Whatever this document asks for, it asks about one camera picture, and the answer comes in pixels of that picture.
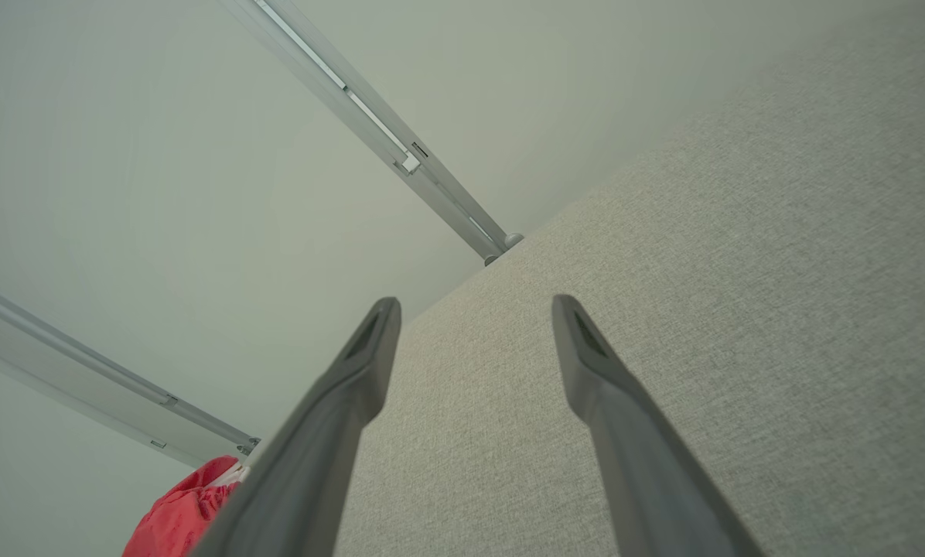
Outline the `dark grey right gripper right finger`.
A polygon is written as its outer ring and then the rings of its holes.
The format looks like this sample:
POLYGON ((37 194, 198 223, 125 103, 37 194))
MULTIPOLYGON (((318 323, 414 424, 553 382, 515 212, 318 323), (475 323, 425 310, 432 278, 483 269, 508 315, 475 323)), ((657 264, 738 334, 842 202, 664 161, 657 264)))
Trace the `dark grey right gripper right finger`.
POLYGON ((571 410, 589 427, 622 556, 759 556, 762 549, 646 388, 573 296, 552 300, 571 410))

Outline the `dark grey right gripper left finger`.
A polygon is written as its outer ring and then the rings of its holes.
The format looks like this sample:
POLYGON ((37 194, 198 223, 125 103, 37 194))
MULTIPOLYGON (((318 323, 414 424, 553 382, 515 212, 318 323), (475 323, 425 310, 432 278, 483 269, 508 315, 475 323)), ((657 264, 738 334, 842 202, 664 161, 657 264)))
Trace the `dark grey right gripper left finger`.
POLYGON ((194 556, 331 556, 360 435, 384 408, 401 306, 379 299, 269 441, 194 556))

